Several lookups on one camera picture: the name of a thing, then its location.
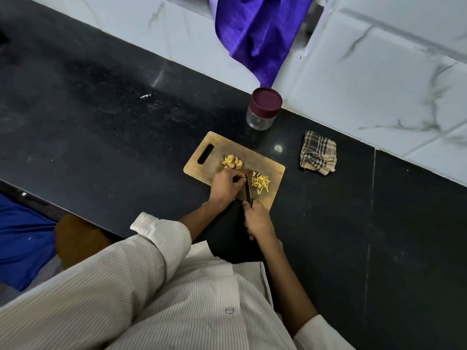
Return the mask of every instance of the knife blade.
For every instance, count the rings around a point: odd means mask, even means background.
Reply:
[[[245,174],[247,180],[245,181],[245,191],[247,193],[247,201],[251,207],[253,207],[253,199],[251,198],[251,191],[250,191],[250,180],[248,179],[248,174]]]

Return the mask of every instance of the shirt cuff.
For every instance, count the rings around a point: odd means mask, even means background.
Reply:
[[[293,341],[298,350],[354,350],[321,315],[311,318]]]
[[[183,223],[159,220],[157,217],[141,212],[130,229],[149,239],[161,252],[165,261],[165,280],[175,274],[180,261],[190,251],[190,231]]]

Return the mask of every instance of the striped shirt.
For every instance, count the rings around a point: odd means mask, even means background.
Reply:
[[[113,244],[0,308],[0,349],[353,349],[320,315],[291,339],[261,263],[141,213]]]

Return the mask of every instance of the black countertop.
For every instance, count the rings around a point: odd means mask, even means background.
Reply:
[[[277,235],[353,346],[466,345],[464,187],[288,111],[254,131],[249,94],[32,1],[0,0],[0,30],[0,180],[128,237],[141,211],[177,219],[206,201],[183,167],[214,131],[285,165]],[[299,167],[306,130],[336,141],[336,172]]]

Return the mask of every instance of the cutting board handle hole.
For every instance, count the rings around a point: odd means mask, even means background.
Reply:
[[[198,158],[198,164],[203,164],[206,162],[207,158],[209,157],[209,155],[211,154],[211,152],[213,151],[214,149],[214,145],[213,144],[209,144],[208,146],[206,146],[205,150],[203,151],[203,153],[201,154],[201,156]]]

